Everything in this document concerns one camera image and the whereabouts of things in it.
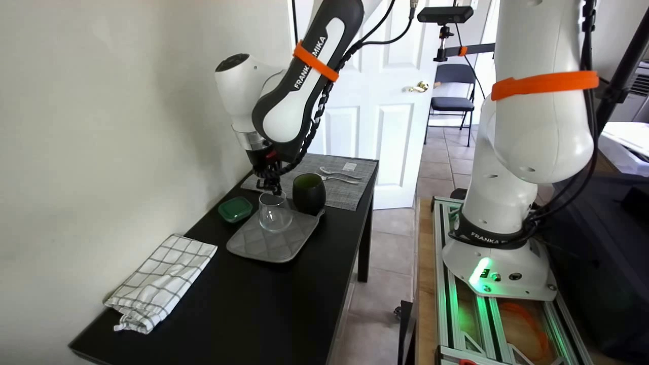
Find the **white towel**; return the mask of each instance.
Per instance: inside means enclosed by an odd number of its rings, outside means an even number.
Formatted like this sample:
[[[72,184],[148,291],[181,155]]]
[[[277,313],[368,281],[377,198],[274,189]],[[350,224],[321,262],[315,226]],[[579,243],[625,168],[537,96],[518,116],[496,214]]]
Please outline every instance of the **white towel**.
[[[198,279],[218,245],[170,235],[152,256],[107,299],[105,306],[121,313],[114,330],[148,335],[181,303]]]

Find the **black table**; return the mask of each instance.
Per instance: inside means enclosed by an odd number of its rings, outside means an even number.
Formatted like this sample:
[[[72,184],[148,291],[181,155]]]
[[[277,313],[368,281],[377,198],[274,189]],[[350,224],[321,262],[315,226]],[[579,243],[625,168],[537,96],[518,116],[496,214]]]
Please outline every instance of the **black table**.
[[[187,237],[219,252],[152,335],[114,333],[120,315],[104,310],[69,347],[95,363],[326,363],[358,252],[358,281],[368,283],[375,176],[377,168],[358,212],[326,207],[299,259],[281,266],[229,254],[235,228],[210,209]],[[255,202],[238,188],[231,196]]]

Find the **table leg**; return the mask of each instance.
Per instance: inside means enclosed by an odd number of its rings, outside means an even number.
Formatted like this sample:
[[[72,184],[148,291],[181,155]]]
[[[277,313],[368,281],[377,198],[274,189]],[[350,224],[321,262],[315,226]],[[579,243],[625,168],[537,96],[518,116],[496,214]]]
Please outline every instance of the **table leg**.
[[[368,283],[368,277],[370,277],[371,212],[373,212],[373,202],[370,204],[362,247],[359,247],[359,279],[358,279],[359,283]]]

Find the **black chair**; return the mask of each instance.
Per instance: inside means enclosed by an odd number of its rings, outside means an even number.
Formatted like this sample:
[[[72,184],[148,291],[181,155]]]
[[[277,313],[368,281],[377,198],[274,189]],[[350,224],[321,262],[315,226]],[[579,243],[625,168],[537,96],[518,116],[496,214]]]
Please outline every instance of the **black chair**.
[[[471,131],[473,131],[473,110],[474,110],[474,72],[471,66],[454,66],[454,63],[443,63],[437,69],[435,84],[462,84],[471,86],[469,96],[437,96],[431,97],[431,114],[435,111],[457,111],[462,114],[460,131],[464,128],[466,114],[471,114],[471,123],[466,127],[469,140],[466,147],[471,147]]]

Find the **white door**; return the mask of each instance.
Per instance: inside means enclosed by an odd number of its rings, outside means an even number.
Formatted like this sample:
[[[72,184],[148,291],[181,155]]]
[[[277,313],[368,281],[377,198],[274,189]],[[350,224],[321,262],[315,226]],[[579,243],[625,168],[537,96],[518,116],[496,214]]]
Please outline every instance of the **white door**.
[[[451,0],[422,0],[423,7]],[[371,38],[393,38],[408,23],[410,2],[397,0],[392,16]],[[365,23],[370,30],[388,0]],[[312,0],[297,2],[299,36],[305,34]],[[377,158],[375,209],[412,207],[423,147],[431,89],[403,92],[417,82],[433,84],[439,27],[414,20],[410,33],[390,48],[362,50],[341,72],[322,127],[311,153]]]

